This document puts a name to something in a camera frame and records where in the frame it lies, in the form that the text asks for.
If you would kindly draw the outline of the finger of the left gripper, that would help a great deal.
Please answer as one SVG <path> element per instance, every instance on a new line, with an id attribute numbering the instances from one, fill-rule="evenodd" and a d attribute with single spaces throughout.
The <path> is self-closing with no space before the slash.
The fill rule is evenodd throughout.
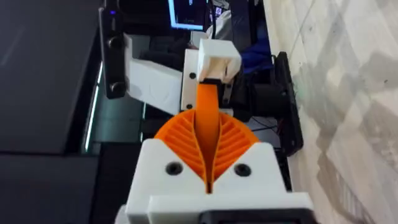
<path id="1" fill-rule="evenodd" d="M 197 85 L 198 85 L 197 68 L 198 68 L 198 50 L 186 49 L 184 66 L 183 66 L 180 111 L 189 110 L 196 106 Z"/>
<path id="2" fill-rule="evenodd" d="M 197 80 L 229 83 L 240 71 L 242 58 L 232 41 L 201 39 L 198 49 Z"/>

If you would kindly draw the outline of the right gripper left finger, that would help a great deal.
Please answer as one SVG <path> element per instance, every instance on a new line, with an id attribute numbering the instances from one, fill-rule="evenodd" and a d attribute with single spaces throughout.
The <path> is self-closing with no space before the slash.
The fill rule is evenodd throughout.
<path id="1" fill-rule="evenodd" d="M 128 223 L 199 223 L 208 195 L 201 111 L 185 110 L 142 143 L 124 206 Z"/>

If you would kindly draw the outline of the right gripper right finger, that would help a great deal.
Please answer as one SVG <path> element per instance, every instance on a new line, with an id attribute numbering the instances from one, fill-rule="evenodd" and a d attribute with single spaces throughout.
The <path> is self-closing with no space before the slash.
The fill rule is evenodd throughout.
<path id="1" fill-rule="evenodd" d="M 270 144 L 218 108 L 216 85 L 207 85 L 207 193 L 259 191 L 281 180 Z"/>

